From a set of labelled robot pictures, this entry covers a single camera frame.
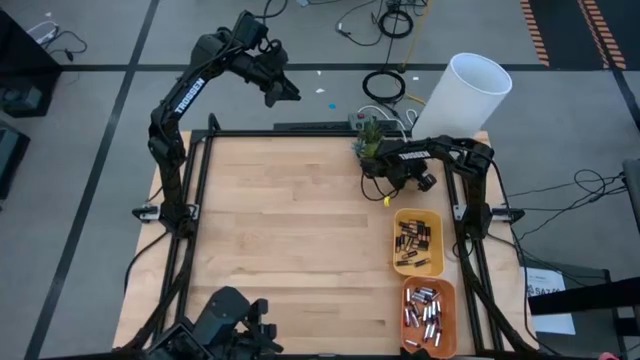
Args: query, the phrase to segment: orange striped tape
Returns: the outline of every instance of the orange striped tape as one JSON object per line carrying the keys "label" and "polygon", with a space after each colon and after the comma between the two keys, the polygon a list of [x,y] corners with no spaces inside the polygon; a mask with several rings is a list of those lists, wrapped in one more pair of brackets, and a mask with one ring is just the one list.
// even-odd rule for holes
{"label": "orange striped tape", "polygon": [[602,16],[602,13],[600,12],[600,9],[598,8],[598,4],[596,4],[595,0],[576,0],[576,1],[578,1],[578,4],[582,9],[582,15],[584,16],[587,22],[587,25],[589,25],[589,28],[591,29],[592,33],[595,35],[595,31],[597,31],[598,34],[602,36],[602,40],[604,44],[600,42],[597,36],[594,37],[594,41],[598,46],[598,51],[602,50],[602,46],[604,45],[607,48],[607,51],[609,52],[609,54],[611,54],[611,58],[613,59],[615,66],[617,66],[620,69],[626,69],[627,63],[624,59],[624,56],[622,56],[622,53],[619,51],[618,44],[616,43],[616,40],[613,38],[613,34],[611,33],[611,30],[609,30],[609,27],[607,26],[607,21],[604,19],[604,17]]}
{"label": "orange striped tape", "polygon": [[529,29],[529,34],[531,35],[533,46],[536,48],[538,60],[542,65],[549,67],[549,56],[547,55],[547,49],[544,47],[544,41],[542,40],[542,36],[540,36],[538,24],[536,23],[536,19],[533,15],[533,12],[531,11],[529,0],[520,0],[520,7],[522,8],[522,12],[524,13],[524,19],[527,23],[527,28]]}
{"label": "orange striped tape", "polygon": [[582,12],[582,16],[584,17],[585,21],[587,22],[587,26],[589,27],[589,31],[591,32],[591,37],[593,37],[593,41],[596,44],[596,47],[598,48],[598,53],[600,53],[600,58],[602,58],[602,64],[603,67],[605,69],[609,68],[609,60],[607,60],[607,56],[604,53],[604,48],[602,47],[602,44],[600,43],[600,40],[598,39],[598,35],[596,33],[596,29],[594,28],[593,24],[591,23],[591,20],[589,19],[589,13],[587,12],[587,9],[589,9],[589,7],[593,7],[595,6],[595,1],[593,0],[576,0],[578,2],[578,6],[580,7],[580,11]]}

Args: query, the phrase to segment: orange tray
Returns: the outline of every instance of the orange tray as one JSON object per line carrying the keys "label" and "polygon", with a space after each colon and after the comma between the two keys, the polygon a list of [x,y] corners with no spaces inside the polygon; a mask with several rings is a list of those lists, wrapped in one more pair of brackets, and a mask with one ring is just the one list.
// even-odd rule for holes
{"label": "orange tray", "polygon": [[[426,226],[431,228],[431,242],[428,251],[418,251],[418,255],[411,258],[413,262],[429,259],[429,262],[420,267],[413,265],[396,266],[396,261],[402,260],[401,251],[396,253],[395,238],[402,235],[402,228],[399,223],[409,222],[409,220],[423,221]],[[442,240],[442,218],[438,213],[424,209],[400,209],[396,212],[393,224],[393,240],[391,241],[391,249],[393,254],[393,268],[400,274],[405,276],[431,276],[438,277],[444,272],[444,246]]]}
{"label": "orange tray", "polygon": [[[429,339],[426,344],[423,343],[422,337],[424,335],[425,326],[420,325],[419,328],[404,325],[404,309],[406,304],[406,290],[411,289],[411,293],[414,292],[417,287],[432,288],[438,293],[438,300],[440,301],[440,307],[442,309],[441,315],[441,328],[442,334],[440,335],[440,343],[438,347],[435,346],[435,338]],[[416,304],[419,311],[423,311],[423,304]],[[411,346],[405,342],[405,340],[415,341],[420,344],[421,347],[427,350],[431,357],[436,359],[448,359],[455,356],[458,349],[458,329],[457,312],[456,312],[456,290],[446,280],[410,277],[404,281],[402,287],[402,306],[400,307],[400,341],[402,346],[410,353],[416,352],[419,348]]]}

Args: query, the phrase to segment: wooden table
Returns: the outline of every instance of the wooden table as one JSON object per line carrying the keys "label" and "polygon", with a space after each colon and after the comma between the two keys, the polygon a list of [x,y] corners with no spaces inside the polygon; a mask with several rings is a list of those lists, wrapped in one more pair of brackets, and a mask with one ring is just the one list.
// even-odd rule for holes
{"label": "wooden table", "polygon": [[[186,144],[189,135],[184,134]],[[477,139],[488,141],[486,133]],[[249,301],[269,300],[265,322],[278,325],[276,341],[285,353],[398,354],[404,278],[391,264],[393,218],[400,208],[426,208],[443,219],[446,264],[441,277],[456,288],[458,354],[473,354],[462,274],[451,252],[455,236],[442,163],[429,161],[438,179],[434,188],[427,193],[405,189],[385,208],[361,194],[352,141],[214,139],[187,316],[195,321],[211,294],[229,285]],[[199,149],[195,164],[203,146]],[[194,171],[192,194],[198,166]],[[493,168],[487,182],[487,202],[500,204]],[[150,193],[159,186],[156,172]],[[381,182],[381,187],[389,184]],[[365,180],[365,190],[376,194],[370,181]],[[163,231],[160,224],[143,226],[138,251]],[[502,222],[494,222],[490,232],[512,239]],[[169,242],[167,237],[133,268],[114,346],[131,339],[157,304]],[[497,305],[536,346],[524,330],[524,279],[514,249],[488,238],[485,251]],[[490,349],[486,311],[479,301],[478,309]]]}

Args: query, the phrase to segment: white bucket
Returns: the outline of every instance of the white bucket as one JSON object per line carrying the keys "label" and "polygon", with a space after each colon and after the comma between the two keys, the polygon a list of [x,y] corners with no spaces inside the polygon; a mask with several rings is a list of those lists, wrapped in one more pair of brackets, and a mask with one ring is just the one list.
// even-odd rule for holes
{"label": "white bucket", "polygon": [[455,55],[416,121],[413,139],[473,136],[511,86],[509,74],[494,61],[470,53]]}

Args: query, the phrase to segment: white paper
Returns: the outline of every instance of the white paper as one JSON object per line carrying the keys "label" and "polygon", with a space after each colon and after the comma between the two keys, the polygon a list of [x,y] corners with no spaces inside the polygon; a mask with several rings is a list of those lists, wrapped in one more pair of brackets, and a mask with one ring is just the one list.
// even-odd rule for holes
{"label": "white paper", "polygon": [[[527,268],[527,277],[527,297],[566,290],[562,275],[556,271]],[[537,315],[533,317],[533,326],[536,332],[576,334],[571,314]]]}

